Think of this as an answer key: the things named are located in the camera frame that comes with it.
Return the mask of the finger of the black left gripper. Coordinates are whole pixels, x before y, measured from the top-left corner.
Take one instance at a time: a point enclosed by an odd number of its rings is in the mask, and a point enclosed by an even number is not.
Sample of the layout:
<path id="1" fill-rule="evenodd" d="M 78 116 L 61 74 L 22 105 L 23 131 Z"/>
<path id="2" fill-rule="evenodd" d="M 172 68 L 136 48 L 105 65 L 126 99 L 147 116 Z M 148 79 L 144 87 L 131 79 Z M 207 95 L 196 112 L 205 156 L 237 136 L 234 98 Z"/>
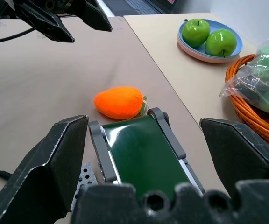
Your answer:
<path id="1" fill-rule="evenodd" d="M 73 43 L 75 39 L 58 16 L 38 5 L 33 0 L 16 0 L 17 17 L 52 41 Z"/>
<path id="2" fill-rule="evenodd" d="M 78 9 L 80 10 L 79 18 L 91 28 L 99 31 L 112 31 L 113 28 L 107 16 L 98 7 L 86 0 L 80 0 Z"/>

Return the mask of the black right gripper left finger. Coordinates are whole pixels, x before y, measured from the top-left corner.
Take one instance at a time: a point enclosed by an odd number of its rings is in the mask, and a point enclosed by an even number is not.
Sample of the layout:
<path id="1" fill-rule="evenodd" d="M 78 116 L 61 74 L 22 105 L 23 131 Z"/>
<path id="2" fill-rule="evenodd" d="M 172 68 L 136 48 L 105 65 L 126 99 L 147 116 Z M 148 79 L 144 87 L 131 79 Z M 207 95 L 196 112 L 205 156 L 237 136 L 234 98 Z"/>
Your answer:
<path id="1" fill-rule="evenodd" d="M 0 191 L 0 224 L 53 224 L 66 217 L 77 188 L 88 117 L 55 123 Z"/>

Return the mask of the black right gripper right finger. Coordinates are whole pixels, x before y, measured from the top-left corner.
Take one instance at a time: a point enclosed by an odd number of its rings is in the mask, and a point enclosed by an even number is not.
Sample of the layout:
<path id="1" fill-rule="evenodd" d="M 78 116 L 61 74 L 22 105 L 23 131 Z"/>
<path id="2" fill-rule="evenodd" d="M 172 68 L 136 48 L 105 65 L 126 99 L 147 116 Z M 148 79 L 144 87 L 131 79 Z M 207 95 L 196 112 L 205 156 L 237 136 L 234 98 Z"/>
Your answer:
<path id="1" fill-rule="evenodd" d="M 240 180 L 269 179 L 269 143 L 249 126 L 230 120 L 201 118 L 215 170 L 230 196 Z"/>

